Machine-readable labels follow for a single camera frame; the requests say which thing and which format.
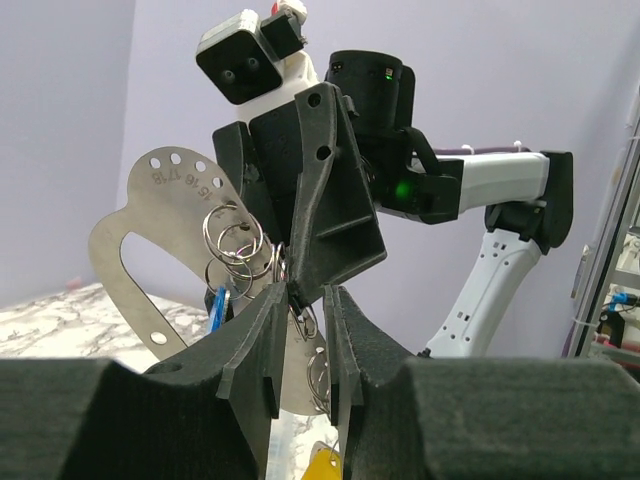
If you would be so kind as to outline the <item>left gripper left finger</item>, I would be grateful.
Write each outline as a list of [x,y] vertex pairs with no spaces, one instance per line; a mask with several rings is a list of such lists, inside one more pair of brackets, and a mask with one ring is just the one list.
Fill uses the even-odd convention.
[[1,364],[5,479],[262,479],[278,416],[287,289],[136,373],[113,360]]

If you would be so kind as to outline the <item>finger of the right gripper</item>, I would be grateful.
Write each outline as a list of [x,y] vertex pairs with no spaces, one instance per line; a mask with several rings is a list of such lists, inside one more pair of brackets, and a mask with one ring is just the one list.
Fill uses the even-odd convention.
[[301,140],[288,249],[289,292],[299,305],[382,262],[386,248],[339,88],[320,83],[295,97]]

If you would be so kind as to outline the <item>yellow tagged key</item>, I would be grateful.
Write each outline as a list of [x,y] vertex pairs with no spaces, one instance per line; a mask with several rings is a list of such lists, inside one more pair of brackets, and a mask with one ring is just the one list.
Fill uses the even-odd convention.
[[311,450],[309,464],[302,480],[341,480],[342,459],[340,452],[324,442],[316,442]]

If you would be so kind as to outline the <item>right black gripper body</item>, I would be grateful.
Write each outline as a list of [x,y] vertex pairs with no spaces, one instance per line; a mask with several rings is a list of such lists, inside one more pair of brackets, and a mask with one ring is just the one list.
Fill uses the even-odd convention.
[[289,248],[302,140],[295,102],[216,130],[219,165],[269,236]]

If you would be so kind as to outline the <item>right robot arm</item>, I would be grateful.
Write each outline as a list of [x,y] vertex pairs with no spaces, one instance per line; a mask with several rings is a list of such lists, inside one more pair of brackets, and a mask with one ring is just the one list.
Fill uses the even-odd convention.
[[483,243],[462,292],[423,350],[484,354],[516,290],[566,239],[573,158],[511,146],[438,151],[412,124],[415,76],[398,58],[342,50],[318,78],[309,57],[257,47],[197,58],[223,96],[257,112],[213,135],[217,159],[253,209],[256,233],[225,254],[232,282],[286,280],[295,310],[385,258],[377,216],[428,225],[483,208]]

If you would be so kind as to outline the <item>metal key organizer plate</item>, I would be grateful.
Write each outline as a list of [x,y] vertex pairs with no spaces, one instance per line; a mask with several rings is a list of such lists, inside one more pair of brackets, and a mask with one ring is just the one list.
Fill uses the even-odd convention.
[[187,344],[127,271],[122,244],[130,234],[175,258],[209,289],[222,289],[235,313],[284,278],[283,248],[214,161],[178,146],[145,153],[129,173],[126,205],[93,228],[89,256],[116,308],[159,360]]

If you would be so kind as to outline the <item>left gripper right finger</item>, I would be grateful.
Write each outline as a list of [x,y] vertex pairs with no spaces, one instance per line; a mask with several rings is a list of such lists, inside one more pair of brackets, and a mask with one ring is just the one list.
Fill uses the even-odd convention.
[[600,360],[427,359],[324,293],[346,479],[635,479],[639,386]]

